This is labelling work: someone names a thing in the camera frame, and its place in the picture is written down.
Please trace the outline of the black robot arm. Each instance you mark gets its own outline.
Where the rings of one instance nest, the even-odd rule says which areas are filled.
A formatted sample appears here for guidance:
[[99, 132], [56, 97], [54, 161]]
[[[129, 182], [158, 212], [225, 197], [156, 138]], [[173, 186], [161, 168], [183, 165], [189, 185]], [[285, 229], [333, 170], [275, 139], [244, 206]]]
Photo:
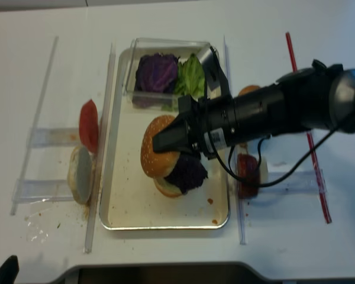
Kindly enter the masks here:
[[218, 64], [206, 64], [204, 74], [221, 95], [198, 101], [181, 97], [178, 116], [153, 137], [156, 153], [202, 153], [211, 159], [217, 150], [268, 135], [311, 129], [355, 133], [355, 69], [314, 60], [310, 68], [237, 97]]

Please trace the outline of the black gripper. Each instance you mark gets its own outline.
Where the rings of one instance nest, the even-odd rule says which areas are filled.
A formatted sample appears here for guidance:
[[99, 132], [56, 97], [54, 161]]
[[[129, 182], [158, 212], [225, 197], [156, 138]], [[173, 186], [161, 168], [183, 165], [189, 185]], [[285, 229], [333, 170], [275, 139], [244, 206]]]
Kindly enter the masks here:
[[153, 136], [153, 151], [156, 153], [181, 152], [199, 156], [202, 153], [208, 160], [213, 153], [208, 148], [204, 134], [204, 103], [191, 96], [178, 99], [179, 115], [164, 129]]

